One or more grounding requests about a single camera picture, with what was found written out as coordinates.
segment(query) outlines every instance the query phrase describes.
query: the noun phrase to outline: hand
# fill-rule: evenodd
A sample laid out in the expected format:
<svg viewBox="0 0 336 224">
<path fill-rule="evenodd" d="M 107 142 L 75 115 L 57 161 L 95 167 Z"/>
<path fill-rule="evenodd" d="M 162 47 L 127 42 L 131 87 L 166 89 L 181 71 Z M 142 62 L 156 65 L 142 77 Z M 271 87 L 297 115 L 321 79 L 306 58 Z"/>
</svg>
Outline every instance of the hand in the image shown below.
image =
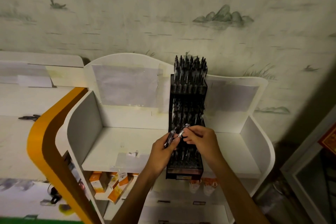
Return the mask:
<svg viewBox="0 0 336 224">
<path fill-rule="evenodd" d="M 176 137 L 171 144 L 165 149 L 164 144 L 168 138 L 169 133 L 165 134 L 160 139 L 153 143 L 152 151 L 150 152 L 149 159 L 145 169 L 151 174 L 155 175 L 155 179 L 162 173 L 167 166 L 173 150 L 176 149 L 180 142 L 180 138 Z"/>
<path fill-rule="evenodd" d="M 195 144 L 209 165 L 223 159 L 216 134 L 211 128 L 192 126 L 185 128 L 183 131 L 183 137 L 185 137 L 183 141 L 187 144 Z"/>
</svg>

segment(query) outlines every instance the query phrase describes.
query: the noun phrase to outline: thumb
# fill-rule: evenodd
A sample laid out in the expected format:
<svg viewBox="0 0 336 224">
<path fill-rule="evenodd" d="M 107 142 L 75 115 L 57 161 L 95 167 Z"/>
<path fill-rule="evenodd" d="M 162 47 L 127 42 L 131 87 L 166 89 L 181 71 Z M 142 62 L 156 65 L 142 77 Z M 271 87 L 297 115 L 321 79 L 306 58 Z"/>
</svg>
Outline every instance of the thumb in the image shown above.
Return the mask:
<svg viewBox="0 0 336 224">
<path fill-rule="evenodd" d="M 171 143 L 170 145 L 168 146 L 167 149 L 169 149 L 169 151 L 172 153 L 173 150 L 177 147 L 177 145 L 179 144 L 180 142 L 180 138 L 179 137 L 176 137 Z"/>
<path fill-rule="evenodd" d="M 199 137 L 194 134 L 189 128 L 183 129 L 183 137 L 188 137 L 190 140 L 192 140 L 194 143 L 197 143 L 199 140 Z"/>
</svg>

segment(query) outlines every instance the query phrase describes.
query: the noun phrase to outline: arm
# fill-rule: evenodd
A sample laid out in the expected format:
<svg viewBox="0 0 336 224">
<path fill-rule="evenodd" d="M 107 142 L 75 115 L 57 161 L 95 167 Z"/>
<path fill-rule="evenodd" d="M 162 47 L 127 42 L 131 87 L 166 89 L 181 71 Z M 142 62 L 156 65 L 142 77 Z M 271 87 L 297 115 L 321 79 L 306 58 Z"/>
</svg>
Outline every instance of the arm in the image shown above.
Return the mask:
<svg viewBox="0 0 336 224">
<path fill-rule="evenodd" d="M 192 126 L 184 129 L 183 137 L 188 144 L 196 145 L 214 171 L 237 224 L 270 224 L 225 161 L 215 132 L 210 128 Z"/>
<path fill-rule="evenodd" d="M 165 134 L 153 143 L 145 168 L 110 224 L 138 223 L 149 190 L 167 166 L 171 153 L 180 142 L 180 138 L 177 137 L 164 149 L 168 135 Z"/>
</svg>

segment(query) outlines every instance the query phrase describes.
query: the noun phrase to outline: orange panel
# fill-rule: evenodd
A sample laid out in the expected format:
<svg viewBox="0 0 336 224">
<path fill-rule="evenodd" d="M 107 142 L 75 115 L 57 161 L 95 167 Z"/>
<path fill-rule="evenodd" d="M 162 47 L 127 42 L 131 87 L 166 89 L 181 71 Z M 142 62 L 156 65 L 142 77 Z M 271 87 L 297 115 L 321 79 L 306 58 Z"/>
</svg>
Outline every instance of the orange panel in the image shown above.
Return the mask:
<svg viewBox="0 0 336 224">
<path fill-rule="evenodd" d="M 101 222 L 95 209 L 77 184 L 55 145 L 56 134 L 63 125 L 65 117 L 87 91 L 87 88 L 74 88 L 38 118 L 29 132 L 27 152 L 79 218 L 85 224 L 98 224 Z"/>
</svg>

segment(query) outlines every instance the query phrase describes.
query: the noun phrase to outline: forearm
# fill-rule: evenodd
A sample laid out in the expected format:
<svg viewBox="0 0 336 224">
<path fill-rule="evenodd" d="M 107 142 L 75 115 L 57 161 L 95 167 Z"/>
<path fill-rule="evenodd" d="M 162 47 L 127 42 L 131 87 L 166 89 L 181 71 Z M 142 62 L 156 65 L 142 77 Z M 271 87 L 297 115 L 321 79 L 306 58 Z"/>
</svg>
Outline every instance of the forearm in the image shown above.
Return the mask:
<svg viewBox="0 0 336 224">
<path fill-rule="evenodd" d="M 138 223 L 147 194 L 156 176 L 144 169 L 110 224 Z"/>
<path fill-rule="evenodd" d="M 224 158 L 208 164 L 217 176 L 237 224 L 270 224 Z"/>
</svg>

